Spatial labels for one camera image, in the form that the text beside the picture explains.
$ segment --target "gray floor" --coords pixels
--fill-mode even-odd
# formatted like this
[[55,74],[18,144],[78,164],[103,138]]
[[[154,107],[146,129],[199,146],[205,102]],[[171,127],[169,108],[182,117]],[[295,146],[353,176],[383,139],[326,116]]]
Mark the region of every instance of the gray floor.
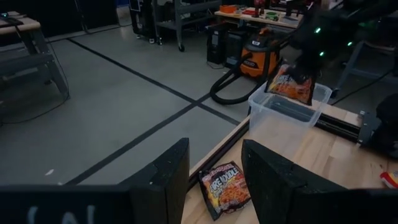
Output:
[[[175,42],[158,46],[137,40],[130,27],[73,40],[120,66],[68,40],[53,43],[72,98],[45,116],[0,128],[0,184],[116,184],[182,137],[190,138],[193,166],[235,127],[233,120],[246,117],[247,103],[221,106],[208,98],[227,69],[206,64],[204,35],[184,35],[185,53]],[[288,58],[295,54],[284,52]],[[339,72],[324,70],[319,82],[333,86]],[[341,96],[367,82],[350,77]],[[240,78],[220,95],[241,96],[254,84]],[[29,118],[62,100],[53,85],[24,89],[28,93],[15,97],[22,106],[4,122]],[[338,106],[372,111],[394,92],[395,86],[378,83]],[[105,158],[110,162],[101,166]],[[96,164],[99,170],[90,169]]]

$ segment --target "desk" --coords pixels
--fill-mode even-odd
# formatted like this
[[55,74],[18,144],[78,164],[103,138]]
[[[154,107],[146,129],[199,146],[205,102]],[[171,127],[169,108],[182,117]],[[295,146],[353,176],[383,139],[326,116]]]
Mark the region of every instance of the desk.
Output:
[[[254,8],[253,7],[249,7],[249,8],[247,8],[247,10],[254,10]],[[265,19],[265,15],[267,14],[267,12],[278,13],[279,20],[278,21],[272,21],[270,19]],[[236,14],[236,13],[223,13],[223,12],[220,12],[220,11],[216,11],[215,15],[221,16],[221,17],[227,17],[227,18],[235,19],[235,20],[239,20],[239,21],[259,22],[259,23],[263,23],[263,24],[267,24],[267,25],[274,25],[274,26],[277,26],[277,27],[284,27],[284,28],[288,28],[288,29],[296,29],[298,24],[299,24],[299,22],[303,18],[303,15],[301,15],[301,14],[299,14],[298,17],[296,17],[295,14],[292,14],[291,18],[297,19],[297,22],[295,22],[294,24],[286,23],[286,22],[284,22],[284,20],[282,20],[282,18],[286,15],[285,12],[275,11],[275,10],[270,10],[270,9],[265,9],[264,10],[264,14],[259,16],[258,18],[254,18],[251,15]]]
[[[359,116],[345,110],[328,105],[324,113],[357,126],[360,125]],[[209,152],[197,165],[192,167],[190,174],[206,162],[235,132],[247,122],[246,118],[228,136],[225,137],[213,150]],[[237,143],[218,161],[217,165],[235,161],[241,163],[241,146],[243,139],[248,139],[246,133]],[[291,158],[296,164],[348,189],[357,188],[384,188],[379,175],[383,171],[398,170],[398,162],[379,156],[367,149],[360,149],[358,145],[331,133],[312,128],[302,141],[302,145]],[[213,223],[204,203],[199,184],[196,184],[185,199],[182,216],[183,224]],[[257,216],[253,204],[237,212],[226,214],[214,223],[222,224],[257,224]]]
[[[44,36],[40,30],[40,23],[19,15],[17,12],[9,12],[10,17],[14,17],[24,24],[19,25],[19,35],[25,44],[28,56],[14,58],[0,62],[0,84],[14,85],[23,82],[31,82],[39,80],[46,82],[52,80],[58,87],[58,90],[64,97],[68,97],[68,88],[61,76],[54,57],[47,47]],[[8,35],[16,33],[15,27],[0,28],[0,35]],[[16,76],[17,72],[27,70],[30,68],[37,68],[37,72],[28,73],[23,76]]]

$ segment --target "wooden tabletop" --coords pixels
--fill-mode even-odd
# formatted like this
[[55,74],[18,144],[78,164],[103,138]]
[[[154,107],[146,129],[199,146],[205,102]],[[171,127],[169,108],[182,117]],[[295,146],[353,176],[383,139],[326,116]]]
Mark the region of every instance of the wooden tabletop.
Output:
[[[358,115],[328,105],[325,114],[360,125]],[[236,132],[249,118],[246,118],[230,135],[226,136],[209,154],[190,170],[194,173],[207,158],[209,158],[234,132]],[[235,161],[242,167],[241,146],[243,139],[249,139],[246,133],[216,164]],[[331,133],[312,128],[298,147],[295,154],[289,158],[296,164],[348,189],[356,188],[385,188],[379,175],[383,171],[397,171],[398,163],[379,156],[367,149],[359,148],[353,142],[337,137]],[[194,223],[222,223],[222,224],[257,224],[257,216],[251,202],[237,212],[223,215],[213,222],[204,203],[199,185],[196,184],[185,199],[182,217],[183,224]]]
[[[25,18],[20,18],[19,14],[17,12],[9,12],[10,17],[15,17],[16,19],[18,19],[19,21],[23,22],[23,25],[19,25],[18,28],[20,31],[28,31],[28,30],[34,30],[34,29],[39,29],[40,28],[40,23],[25,17]],[[0,20],[0,25],[6,24],[6,22]],[[11,34],[17,32],[17,30],[15,29],[15,27],[4,27],[4,28],[0,28],[0,35],[3,34]]]
[[[249,8],[247,8],[247,10],[254,10],[254,8],[253,7],[249,7]],[[265,16],[266,16],[267,12],[275,12],[275,13],[277,13],[278,17],[279,17],[279,20],[278,21],[273,21],[273,20],[270,20],[270,19],[265,19]],[[299,14],[298,17],[296,16],[296,14],[292,14],[291,18],[296,19],[297,22],[295,22],[294,24],[287,23],[287,22],[285,22],[285,19],[282,19],[286,15],[285,12],[275,11],[275,10],[270,10],[270,9],[265,9],[264,10],[264,14],[259,16],[258,18],[254,18],[251,15],[236,14],[236,13],[223,13],[223,12],[220,12],[220,11],[216,11],[215,14],[217,16],[225,16],[225,17],[230,17],[230,18],[233,18],[233,19],[242,19],[244,21],[261,22],[261,23],[265,23],[265,24],[272,24],[272,25],[281,26],[281,27],[289,27],[289,28],[293,28],[293,29],[297,28],[299,22],[303,18],[303,15],[301,15],[301,14]]]

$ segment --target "plastic container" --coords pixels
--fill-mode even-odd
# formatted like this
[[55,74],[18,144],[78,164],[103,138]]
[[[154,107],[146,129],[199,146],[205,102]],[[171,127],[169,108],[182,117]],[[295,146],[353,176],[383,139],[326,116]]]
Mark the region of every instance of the plastic container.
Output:
[[325,108],[331,89],[315,84],[312,106],[273,93],[265,93],[266,83],[249,97],[249,136],[284,157],[294,160],[308,130]]

